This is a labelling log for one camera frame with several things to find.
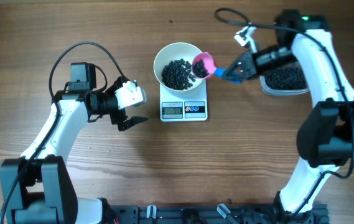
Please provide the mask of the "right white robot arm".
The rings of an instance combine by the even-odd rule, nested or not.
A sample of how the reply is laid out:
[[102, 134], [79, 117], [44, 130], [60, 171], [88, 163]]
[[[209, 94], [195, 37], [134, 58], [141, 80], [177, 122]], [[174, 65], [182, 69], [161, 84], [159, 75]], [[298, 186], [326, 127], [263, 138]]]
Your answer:
[[354, 89], [347, 80], [324, 16], [285, 9], [271, 29], [275, 46], [258, 50], [251, 37], [258, 25], [245, 15], [236, 21], [236, 41], [246, 52], [221, 75], [242, 82], [298, 62], [312, 98], [312, 111], [297, 133], [299, 161], [286, 186], [276, 194], [272, 222], [303, 223], [314, 218], [314, 198], [344, 165], [354, 167]]

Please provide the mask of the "pink scoop blue handle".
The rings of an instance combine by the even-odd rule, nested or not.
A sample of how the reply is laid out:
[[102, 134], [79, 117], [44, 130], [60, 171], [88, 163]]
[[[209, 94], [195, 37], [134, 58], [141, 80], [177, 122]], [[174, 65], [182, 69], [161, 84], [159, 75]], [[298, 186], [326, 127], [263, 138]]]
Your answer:
[[205, 78], [201, 78], [201, 79], [209, 79], [211, 77], [218, 77], [224, 80], [228, 80], [229, 82], [232, 83], [241, 83], [241, 80], [234, 80], [232, 78], [225, 78], [223, 77], [223, 73], [226, 71], [223, 68], [218, 68], [215, 62], [215, 59], [208, 53], [208, 52], [204, 52], [204, 53], [200, 53], [198, 54], [192, 62], [192, 65], [195, 64], [196, 62], [198, 62], [199, 60], [203, 60], [204, 62], [204, 66], [207, 69], [209, 75]]

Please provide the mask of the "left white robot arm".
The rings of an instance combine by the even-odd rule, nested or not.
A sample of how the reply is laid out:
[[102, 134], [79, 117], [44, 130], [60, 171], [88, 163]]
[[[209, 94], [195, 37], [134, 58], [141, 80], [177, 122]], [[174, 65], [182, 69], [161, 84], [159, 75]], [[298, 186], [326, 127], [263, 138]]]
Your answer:
[[34, 142], [19, 158], [1, 164], [0, 223], [120, 222], [106, 199], [77, 197], [66, 168], [77, 135], [93, 122], [92, 116], [110, 116], [119, 131], [146, 121], [125, 113], [147, 101], [144, 89], [124, 75], [97, 88], [99, 69], [92, 63], [72, 63], [70, 81], [54, 93], [50, 115]]

